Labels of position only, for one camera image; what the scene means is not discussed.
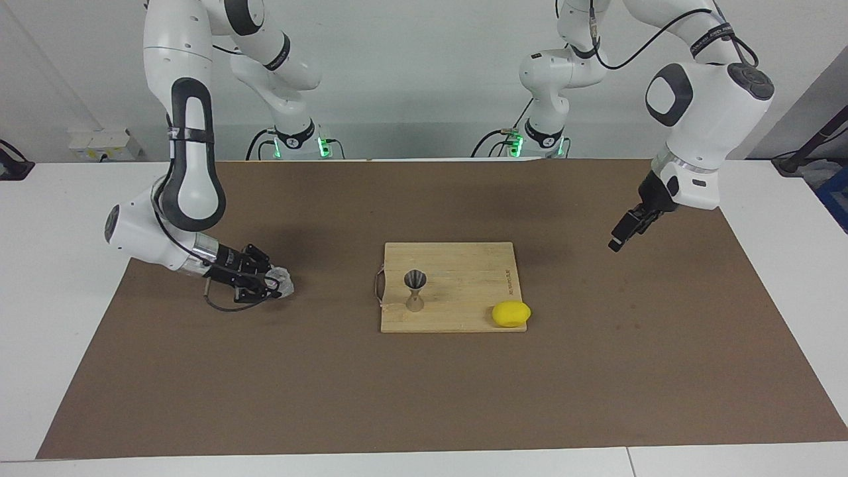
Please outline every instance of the brown paper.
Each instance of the brown paper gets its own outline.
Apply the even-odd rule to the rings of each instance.
[[[222,164],[209,234],[258,245],[296,295],[226,315],[133,261],[38,457],[848,440],[720,211],[606,248],[647,171]],[[527,333],[381,334],[374,272],[410,241],[513,242]]]

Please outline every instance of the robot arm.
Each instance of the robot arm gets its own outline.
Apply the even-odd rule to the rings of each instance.
[[[314,66],[300,68],[302,75],[294,78],[298,80],[296,82],[268,71],[256,60],[244,55],[232,55],[230,66],[233,74],[268,105],[274,118],[275,142],[283,159],[313,160],[332,155],[321,125],[310,116],[300,93],[318,86],[320,77],[304,81],[305,75],[315,71]]]
[[[594,3],[598,21],[603,19],[609,4],[610,0]],[[569,111],[568,99],[561,92],[598,84],[606,76],[606,68],[594,56],[589,34],[589,0],[566,0],[558,30],[567,43],[565,48],[534,53],[522,61],[522,85],[533,95],[523,125],[526,141],[522,155],[554,155],[561,145]],[[599,55],[606,58],[602,50]]]
[[[265,101],[274,118],[278,147],[286,159],[321,159],[329,155],[321,125],[306,109],[302,91],[321,84],[321,69],[283,31],[261,0],[203,0],[214,35],[229,36],[241,55],[230,66],[239,81]]]
[[[241,311],[294,291],[288,272],[274,267],[252,244],[239,252],[200,233],[213,227],[226,208],[215,173],[212,35],[233,35],[245,54],[285,77],[296,55],[287,36],[266,29],[269,18],[261,0],[148,3],[144,68],[150,90],[168,113],[170,169],[134,200],[115,206],[105,228],[106,241],[117,250],[225,283],[235,289],[236,303],[249,304],[235,310],[215,306],[222,311]],[[307,87],[320,80],[300,78],[300,86]]]
[[[715,3],[706,0],[624,0],[630,13],[652,25],[694,14],[669,31],[689,45],[697,63],[672,63],[653,79],[645,95],[648,111],[671,128],[665,146],[639,187],[641,204],[613,231],[619,251],[636,233],[679,205],[712,210],[719,205],[718,169],[768,111],[774,85],[734,47],[733,28]]]

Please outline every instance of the lemon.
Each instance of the lemon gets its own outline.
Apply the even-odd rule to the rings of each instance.
[[[520,301],[504,301],[492,310],[492,319],[503,328],[518,328],[530,319],[530,307]]]

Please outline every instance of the black cable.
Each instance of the black cable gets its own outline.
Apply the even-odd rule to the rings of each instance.
[[[500,155],[503,154],[504,146],[509,146],[510,144],[511,143],[509,141],[504,141],[502,143],[496,143],[494,146],[492,146],[492,150],[488,151],[488,157],[492,157],[492,154],[494,153],[494,149],[497,148],[498,146],[500,146],[500,151],[501,151],[501,152],[498,153],[498,157],[500,157]]]
[[[8,150],[10,150],[10,151],[14,152],[15,154],[17,154],[17,155],[18,155],[18,157],[20,157],[22,160],[24,160],[24,162],[29,162],[29,161],[26,159],[26,156],[24,156],[24,154],[23,154],[23,153],[21,153],[21,152],[18,150],[18,148],[16,148],[16,147],[15,147],[15,146],[13,146],[12,144],[9,144],[9,143],[7,143],[6,141],[3,141],[2,139],[0,139],[0,144],[2,144],[3,146],[6,146],[6,148],[7,148]]]
[[[218,51],[222,51],[222,52],[224,52],[224,53],[234,54],[234,55],[236,55],[236,56],[244,56],[244,53],[241,53],[241,52],[238,52],[238,51],[228,50],[228,49],[226,49],[226,48],[221,48],[221,47],[219,47],[218,45],[212,45],[212,48],[214,48],[214,49],[216,49],[216,50],[218,50]]]
[[[271,298],[270,295],[267,295],[262,300],[259,300],[256,303],[251,303],[250,305],[242,306],[240,308],[224,308],[223,306],[216,305],[210,299],[210,297],[209,297],[209,285],[211,283],[212,283],[212,278],[206,278],[206,288],[204,289],[204,300],[206,300],[207,305],[211,306],[212,308],[215,308],[217,311],[222,311],[224,313],[238,313],[240,311],[249,310],[251,308],[255,308],[256,306],[262,305],[263,303],[265,303],[266,301],[268,301]]]
[[[726,16],[724,16],[724,12],[722,11],[722,8],[720,6],[718,6],[718,2],[716,0],[712,0],[712,4],[716,6],[716,12],[718,13],[718,16],[721,17],[722,21],[724,21],[725,23],[728,23],[728,18]],[[745,42],[740,40],[739,37],[736,36],[735,33],[732,33],[731,35],[729,35],[729,38],[733,42],[734,49],[736,50],[736,54],[739,55],[739,60],[742,61],[742,63],[749,65],[749,66],[753,66],[754,68],[756,68],[757,66],[760,65],[760,58],[756,55],[754,50],[751,49]],[[745,57],[744,54],[742,54],[742,49],[739,48],[739,46],[741,46],[742,48],[745,49],[745,51],[750,53],[751,59],[754,60],[753,65],[751,63],[748,63],[748,59]]]
[[[268,146],[268,145],[276,146],[276,143],[274,143],[274,141],[269,140],[269,141],[265,141],[262,144],[260,144],[259,145],[259,160],[262,160],[262,146]]]
[[[254,140],[250,142],[248,153],[244,156],[245,161],[250,160],[250,155],[254,153],[254,147],[256,146],[256,143],[259,141],[259,138],[263,137],[265,134],[270,134],[267,129],[263,129],[262,131],[256,133],[256,136],[254,136]]]
[[[518,124],[519,124],[520,122],[522,122],[522,119],[524,119],[524,115],[527,113],[527,110],[528,110],[528,109],[530,109],[530,105],[531,105],[531,104],[533,104],[533,98],[530,98],[530,101],[528,101],[528,102],[527,102],[527,106],[525,106],[525,107],[524,107],[524,110],[522,111],[521,115],[520,115],[520,116],[518,116],[518,119],[516,120],[516,124],[513,124],[513,125],[512,125],[512,129],[516,129],[516,128],[518,128]],[[501,147],[501,148],[500,148],[500,151],[498,151],[498,157],[500,157],[503,153],[504,153],[504,148],[503,148],[503,147]]]
[[[338,139],[327,139],[327,143],[336,143],[336,144],[338,144],[338,147],[342,150],[342,159],[343,159],[343,160],[347,160],[348,156],[347,156],[347,155],[345,155],[345,153],[344,153],[344,144],[342,144],[342,142],[341,142],[341,141],[339,141]]]
[[[497,136],[498,134],[503,134],[503,131],[500,129],[496,129],[490,132],[489,134],[483,136],[483,139],[480,139],[480,142],[477,143],[477,146],[474,148],[474,152],[471,153],[471,157],[476,157],[477,151],[480,150],[480,148],[483,146],[483,143],[485,143],[490,137]]]
[[[563,142],[568,141],[568,149],[566,150],[566,157],[564,159],[568,159],[568,155],[572,153],[572,139],[570,137],[562,138]]]
[[[821,144],[819,144],[819,145],[818,145],[818,147],[820,148],[820,147],[822,147],[824,144],[832,143],[832,142],[833,142],[833,141],[835,141],[836,139],[839,139],[839,138],[840,138],[840,136],[842,136],[842,135],[843,135],[843,134],[845,134],[846,132],[848,132],[848,127],[847,127],[847,128],[845,128],[845,129],[843,129],[842,131],[838,132],[837,134],[834,134],[833,136],[828,137],[828,139],[827,139],[827,140],[825,140],[825,141],[822,141],[822,143],[821,143]],[[795,153],[796,153],[796,152],[798,152],[798,151],[800,151],[800,149],[796,149],[796,150],[794,150],[794,151],[789,151],[788,153],[778,154],[778,155],[776,155],[776,156],[772,157],[772,160],[780,159],[780,158],[784,157],[785,155],[795,154]]]
[[[751,47],[749,47],[747,43],[743,42],[736,35],[731,35],[730,41],[734,43],[734,48],[736,48],[736,53],[739,54],[739,59],[742,60],[742,63],[745,63],[748,66],[753,66],[754,68],[760,65],[760,57],[756,55],[756,52]],[[750,54],[751,59],[754,60],[753,64],[748,63],[748,59],[746,59],[742,52],[739,50],[739,46],[741,46],[746,52],[748,52],[748,54]]]
[[[592,19],[593,19],[593,20],[596,20],[595,15],[594,15],[594,0],[589,0],[589,11],[590,11],[589,16],[590,16],[590,17],[592,17]],[[660,37],[660,35],[662,35],[663,33],[665,33],[665,32],[666,32],[669,28],[673,27],[673,26],[674,26],[675,24],[677,24],[680,20],[686,19],[686,18],[688,18],[689,16],[694,15],[694,14],[712,14],[712,10],[710,10],[710,9],[708,9],[708,8],[698,8],[698,9],[691,10],[691,11],[689,11],[689,12],[686,12],[685,14],[682,14],[682,15],[678,16],[676,19],[674,19],[674,20],[672,20],[671,22],[669,22],[669,23],[668,23],[668,25],[663,26],[663,27],[662,27],[662,28],[661,28],[661,29],[660,29],[660,30],[659,30],[659,31],[658,31],[658,32],[657,32],[657,33],[656,33],[656,34],[655,34],[655,35],[654,35],[654,36],[653,36],[650,40],[648,40],[648,42],[647,42],[645,45],[643,45],[643,46],[642,46],[642,47],[641,47],[641,48],[640,48],[640,49],[639,49],[636,53],[634,53],[634,54],[633,54],[633,56],[631,56],[631,57],[630,57],[627,61],[625,61],[624,63],[621,63],[620,65],[616,65],[616,66],[610,66],[610,65],[608,65],[608,64],[607,64],[607,63],[606,63],[606,62],[605,62],[605,61],[604,61],[604,60],[600,57],[600,52],[599,52],[599,49],[600,49],[600,39],[599,39],[599,38],[596,38],[596,37],[594,37],[594,36],[593,36],[593,37],[592,37],[592,48],[593,48],[593,50],[594,50],[594,51],[593,51],[594,56],[595,56],[595,58],[597,58],[597,59],[598,59],[598,61],[600,62],[600,64],[601,64],[604,68],[606,68],[606,69],[608,69],[608,70],[620,70],[621,68],[624,68],[625,66],[629,65],[629,64],[630,64],[633,60],[635,60],[635,59],[636,59],[636,58],[637,58],[640,54],[642,54],[642,53],[643,53],[646,49],[648,49],[648,47],[649,47],[649,46],[650,46],[653,42],[655,42],[655,41],[656,41],[656,39]]]

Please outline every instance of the table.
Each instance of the table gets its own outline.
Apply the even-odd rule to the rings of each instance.
[[[32,459],[128,258],[109,252],[112,205],[166,164],[39,165],[0,184],[0,476],[69,474],[843,475],[848,443],[362,456]],[[848,236],[800,179],[728,162],[722,208],[840,412],[848,416]],[[766,220],[781,214],[782,221]]]

